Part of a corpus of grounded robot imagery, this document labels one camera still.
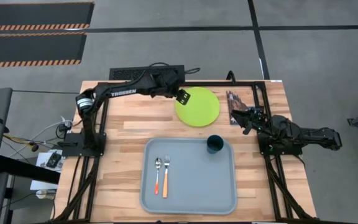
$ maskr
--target concrete floor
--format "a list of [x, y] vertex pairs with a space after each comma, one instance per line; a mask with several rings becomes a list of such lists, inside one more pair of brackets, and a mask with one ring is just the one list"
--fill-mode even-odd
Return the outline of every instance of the concrete floor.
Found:
[[[358, 25], [358, 1], [352, 0], [257, 0], [255, 8], [260, 26]], [[247, 1], [241, 0], [96, 0], [91, 28], [251, 24]], [[342, 137], [340, 151], [314, 146], [304, 150], [318, 216], [358, 223], [358, 129], [346, 121], [358, 114], [358, 30], [262, 31], [261, 35], [270, 77], [283, 80], [294, 122], [328, 126]], [[103, 33], [88, 35], [80, 65], [0, 68], [0, 88], [79, 91], [83, 80], [107, 80], [109, 68], [159, 61], [201, 67], [189, 77], [193, 79], [224, 78], [228, 70], [237, 79], [262, 79], [252, 31]], [[16, 92], [7, 126], [13, 135], [29, 138], [59, 121], [60, 115], [71, 119], [74, 96]], [[53, 131], [41, 138], [54, 137]], [[2, 145], [1, 154], [12, 153]], [[36, 156], [30, 151], [23, 155]], [[25, 180], [16, 183], [19, 193], [14, 196], [19, 198], [29, 185]], [[16, 207], [13, 223], [45, 221], [52, 209], [51, 203], [35, 198]]]

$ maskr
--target white cable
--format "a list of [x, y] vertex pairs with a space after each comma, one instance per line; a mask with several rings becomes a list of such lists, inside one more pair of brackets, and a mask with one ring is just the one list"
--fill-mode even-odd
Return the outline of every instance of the white cable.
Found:
[[[59, 125], [59, 124], [65, 124], [65, 122], [67, 121], [59, 121], [55, 124], [51, 124], [50, 126], [47, 126], [46, 128], [44, 128], [42, 131], [40, 131], [37, 135], [35, 135], [33, 138], [31, 138], [30, 140], [34, 140], [36, 137], [40, 136], [44, 131], [46, 131], [47, 129], [49, 128], [52, 128], [56, 125]], [[16, 155], [17, 153], [21, 152], [21, 150], [25, 149], [27, 146], [23, 146], [21, 149], [17, 150], [15, 153], [13, 153], [12, 155], [9, 156], [9, 158], [11, 158], [12, 156]]]

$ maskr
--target black floor mat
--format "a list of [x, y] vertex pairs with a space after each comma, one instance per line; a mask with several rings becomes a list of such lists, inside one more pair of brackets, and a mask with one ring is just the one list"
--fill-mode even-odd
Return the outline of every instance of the black floor mat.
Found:
[[0, 67], [76, 65], [86, 33], [0, 34]]
[[0, 4], [0, 30], [87, 28], [93, 8], [93, 2]]

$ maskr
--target table leg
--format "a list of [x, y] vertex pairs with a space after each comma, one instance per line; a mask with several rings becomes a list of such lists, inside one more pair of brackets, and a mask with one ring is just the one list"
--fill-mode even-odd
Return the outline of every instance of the table leg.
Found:
[[51, 184], [58, 184], [60, 178], [60, 173], [58, 172], [17, 161], [5, 156], [0, 156], [0, 172], [7, 172], [11, 175], [28, 177], [33, 180], [44, 181]]

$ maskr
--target lime green plate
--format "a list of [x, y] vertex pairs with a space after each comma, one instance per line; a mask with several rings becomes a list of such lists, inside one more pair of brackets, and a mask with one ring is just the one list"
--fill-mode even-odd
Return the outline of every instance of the lime green plate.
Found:
[[219, 100], [211, 90], [202, 87], [186, 89], [190, 99], [186, 105], [175, 102], [179, 119], [184, 123], [203, 127], [211, 124], [219, 115]]

